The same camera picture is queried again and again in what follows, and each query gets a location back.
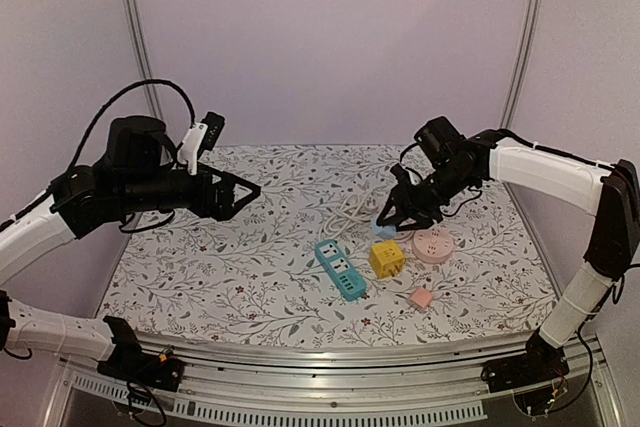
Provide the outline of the blue USB charger plug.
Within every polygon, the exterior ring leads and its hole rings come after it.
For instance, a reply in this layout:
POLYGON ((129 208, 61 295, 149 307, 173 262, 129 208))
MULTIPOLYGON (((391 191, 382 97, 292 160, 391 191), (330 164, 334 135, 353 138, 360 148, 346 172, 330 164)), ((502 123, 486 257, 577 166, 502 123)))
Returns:
POLYGON ((397 230, 394 225, 379 225, 376 219, 371 220, 371 231, 374 236, 383 240, 394 240, 397 230))

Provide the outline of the pink USB charger plug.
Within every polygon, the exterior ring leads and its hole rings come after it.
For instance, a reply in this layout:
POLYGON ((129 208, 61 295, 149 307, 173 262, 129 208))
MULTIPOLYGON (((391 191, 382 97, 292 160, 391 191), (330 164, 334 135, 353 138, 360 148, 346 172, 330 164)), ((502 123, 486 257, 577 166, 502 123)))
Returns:
POLYGON ((408 302, 412 307, 420 311, 424 311, 431 305, 433 299, 434 295, 431 291, 425 289, 424 287, 420 287, 411 294, 408 302))

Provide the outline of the teal power strip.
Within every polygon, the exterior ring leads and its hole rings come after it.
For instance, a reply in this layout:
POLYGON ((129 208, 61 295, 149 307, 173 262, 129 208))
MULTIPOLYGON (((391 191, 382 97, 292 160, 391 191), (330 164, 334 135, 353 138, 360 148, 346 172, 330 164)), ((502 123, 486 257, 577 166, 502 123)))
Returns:
POLYGON ((356 301, 366 294, 366 282, 335 240, 329 239, 318 243, 314 253, 316 260, 346 301, 356 301))

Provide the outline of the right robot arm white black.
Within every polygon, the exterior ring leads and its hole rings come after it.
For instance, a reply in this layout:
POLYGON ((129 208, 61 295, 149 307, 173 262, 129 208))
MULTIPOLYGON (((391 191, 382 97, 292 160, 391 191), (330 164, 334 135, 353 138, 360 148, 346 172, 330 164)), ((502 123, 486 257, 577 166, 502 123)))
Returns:
POLYGON ((639 248, 639 178, 636 166, 621 159, 580 157, 508 129, 464 136, 445 116, 427 121, 413 144, 431 164, 414 182, 406 167, 390 169, 396 184, 376 219, 380 227, 417 231, 443 221, 444 207, 469 188, 486 182, 521 187, 567 205, 592 220, 585 253, 560 300, 530 337, 517 374, 537 383, 552 371, 556 354, 595 317, 634 266, 639 248))

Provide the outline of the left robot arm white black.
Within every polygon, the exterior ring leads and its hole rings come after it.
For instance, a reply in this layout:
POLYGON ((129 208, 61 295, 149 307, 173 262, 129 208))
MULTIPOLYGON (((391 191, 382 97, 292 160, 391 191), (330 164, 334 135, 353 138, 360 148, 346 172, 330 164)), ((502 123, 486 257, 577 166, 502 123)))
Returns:
MULTIPOLYGON (((189 99, 189 128, 179 143, 155 117, 112 120, 104 154, 92 165, 73 155, 26 207, 1 225, 1 280, 8 282, 46 254, 109 224, 126 224, 145 212, 228 221, 256 200, 258 185, 200 161, 225 120, 209 112, 198 121, 189 99)), ((111 366, 128 381, 148 373, 148 359, 127 321, 78 318, 34 309, 1 295, 1 346, 87 357, 111 366)))

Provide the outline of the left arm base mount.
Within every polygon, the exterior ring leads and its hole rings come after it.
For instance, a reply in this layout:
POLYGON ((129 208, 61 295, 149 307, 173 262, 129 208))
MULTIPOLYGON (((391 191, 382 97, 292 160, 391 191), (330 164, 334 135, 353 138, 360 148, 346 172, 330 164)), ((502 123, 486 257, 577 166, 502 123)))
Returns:
POLYGON ((146 353, 127 321, 112 316, 105 316, 103 321, 111 331, 114 349, 106 360, 98 362, 99 374, 167 392, 178 391, 185 363, 173 355, 172 346, 159 354, 146 353))

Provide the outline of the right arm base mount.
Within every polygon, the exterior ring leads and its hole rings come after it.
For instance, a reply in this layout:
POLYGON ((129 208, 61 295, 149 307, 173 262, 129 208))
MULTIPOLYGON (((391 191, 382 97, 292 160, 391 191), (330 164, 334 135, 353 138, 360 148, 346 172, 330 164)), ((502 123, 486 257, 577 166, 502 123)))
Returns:
POLYGON ((537 329, 521 354, 487 361, 480 378, 491 393, 518 389, 564 377, 569 366, 562 347, 552 347, 537 329))

